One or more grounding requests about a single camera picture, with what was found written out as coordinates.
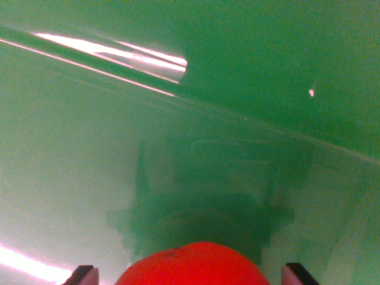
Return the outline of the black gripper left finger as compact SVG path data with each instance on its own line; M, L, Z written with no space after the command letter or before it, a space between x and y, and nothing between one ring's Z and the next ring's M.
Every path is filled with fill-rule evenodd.
M93 265L80 265L62 285L99 285L99 269Z

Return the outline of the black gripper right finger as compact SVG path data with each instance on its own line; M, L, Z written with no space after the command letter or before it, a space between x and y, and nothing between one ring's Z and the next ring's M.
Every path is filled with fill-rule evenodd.
M311 273L299 262L288 262L281 268L282 285L319 285Z

